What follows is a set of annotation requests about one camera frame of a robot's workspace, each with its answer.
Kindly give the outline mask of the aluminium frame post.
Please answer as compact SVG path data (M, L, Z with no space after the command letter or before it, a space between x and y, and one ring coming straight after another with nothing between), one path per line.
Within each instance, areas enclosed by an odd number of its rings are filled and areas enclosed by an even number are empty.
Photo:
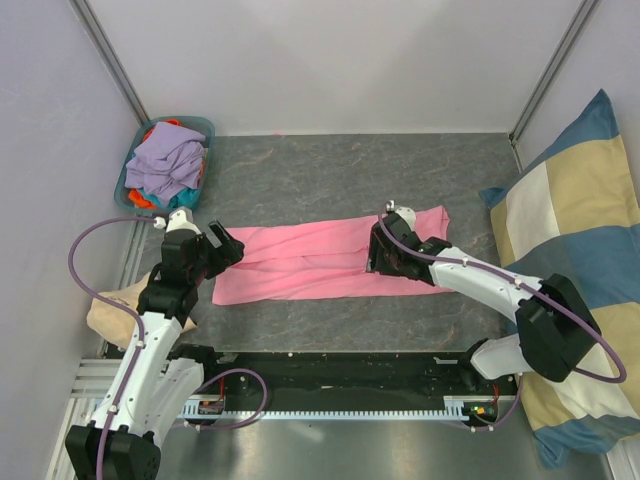
M531 94L529 95L524 108L518 116L514 127L508 135L510 144L513 148L515 148L519 143L535 113L542 105L542 102L549 92L552 84L559 75L565 62L568 60L573 48L577 44L582 32L585 30L599 4L599 0L582 0L579 3L577 10L572 16L540 78L537 80Z
M70 0L69 3L137 121L146 123L150 120L149 114L90 2Z

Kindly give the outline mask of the beige cloth bag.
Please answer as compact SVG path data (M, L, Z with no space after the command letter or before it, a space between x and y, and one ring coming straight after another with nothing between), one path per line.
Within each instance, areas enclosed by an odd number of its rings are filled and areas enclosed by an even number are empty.
M100 295L134 310L148 280L149 274L146 274L135 284L121 290L100 292ZM136 325L129 313L98 299L92 300L86 321L87 325L104 340L121 349L128 347Z

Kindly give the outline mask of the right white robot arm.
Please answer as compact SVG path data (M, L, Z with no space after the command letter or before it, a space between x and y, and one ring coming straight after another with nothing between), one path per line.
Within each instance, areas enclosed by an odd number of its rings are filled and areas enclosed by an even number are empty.
M423 240L414 226L410 209L380 217L370 231L367 271L460 293L516 328L500 339L479 340L464 354L457 377L465 391L481 393L494 379L516 373L562 382L596 345L600 329L568 278L513 274L447 240Z

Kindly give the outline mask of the teal t shirt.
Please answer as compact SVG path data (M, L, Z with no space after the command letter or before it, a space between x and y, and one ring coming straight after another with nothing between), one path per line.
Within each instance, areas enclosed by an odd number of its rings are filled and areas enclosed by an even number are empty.
M198 191L196 189L184 188L165 203L163 203L156 195L144 194L144 197L156 207L178 208L191 204L197 193Z

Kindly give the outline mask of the blue cream checked pillow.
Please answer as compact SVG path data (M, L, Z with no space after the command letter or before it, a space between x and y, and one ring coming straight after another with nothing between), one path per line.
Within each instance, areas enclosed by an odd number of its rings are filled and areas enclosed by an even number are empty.
M558 468L576 452L605 454L639 432L639 206L607 93L513 183L481 198L502 267L569 278L603 336L565 381L525 375L540 461Z

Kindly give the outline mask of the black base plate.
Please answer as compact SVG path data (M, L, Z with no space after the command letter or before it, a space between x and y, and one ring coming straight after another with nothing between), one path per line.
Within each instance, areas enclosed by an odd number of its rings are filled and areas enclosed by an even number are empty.
M516 393L514 382L476 379L461 371L459 352L404 353L217 353L188 345L170 355L204 367L204 379L234 368L259 374L232 373L205 388L221 393L226 409L253 410L262 401L271 410L417 410L436 409L445 397L490 402Z

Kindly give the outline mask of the pink t shirt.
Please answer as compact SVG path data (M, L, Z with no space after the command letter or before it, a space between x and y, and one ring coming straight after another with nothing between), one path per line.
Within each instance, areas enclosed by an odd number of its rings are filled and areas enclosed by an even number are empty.
M241 262L217 276L217 306L262 300L418 296L441 287L365 271L375 215L276 227L236 227Z

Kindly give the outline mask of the teal plastic laundry basket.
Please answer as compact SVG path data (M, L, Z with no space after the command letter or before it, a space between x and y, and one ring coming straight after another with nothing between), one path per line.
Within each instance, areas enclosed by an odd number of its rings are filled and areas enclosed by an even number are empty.
M163 203L184 188L196 189L197 208L208 168L213 165L215 128L202 117L174 116L151 120L137 131L114 190L114 200L134 214L168 213L175 208L154 206L144 194Z

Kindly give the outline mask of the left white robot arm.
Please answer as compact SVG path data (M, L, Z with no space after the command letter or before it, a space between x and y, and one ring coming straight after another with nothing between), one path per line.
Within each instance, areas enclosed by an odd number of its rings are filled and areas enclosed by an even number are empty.
M215 364L170 353L201 283L237 264L244 245L217 221L206 235L183 210L156 222L165 231L161 260L137 304L116 306L134 319L119 369L90 420L72 426L65 438L79 479L155 478L164 439L187 399L219 382Z

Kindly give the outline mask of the right aluminium frame post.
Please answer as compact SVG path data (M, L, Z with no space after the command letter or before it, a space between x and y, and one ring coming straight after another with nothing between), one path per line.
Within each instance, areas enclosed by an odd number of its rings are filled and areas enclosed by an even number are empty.
M582 32L585 30L599 4L599 0L582 0L579 3L577 10L572 16L540 78L537 80L531 94L529 95L524 108L518 116L514 127L508 135L510 144L513 148L515 148L519 143L535 113L542 105L542 102L549 92L552 84L559 75L565 62L568 60L573 48L577 44Z

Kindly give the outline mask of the left aluminium frame post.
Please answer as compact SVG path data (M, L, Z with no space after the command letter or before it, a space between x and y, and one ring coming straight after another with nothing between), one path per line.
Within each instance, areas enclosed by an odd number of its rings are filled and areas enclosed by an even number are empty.
M150 120L149 114L90 2L70 0L69 3L137 121L146 123Z

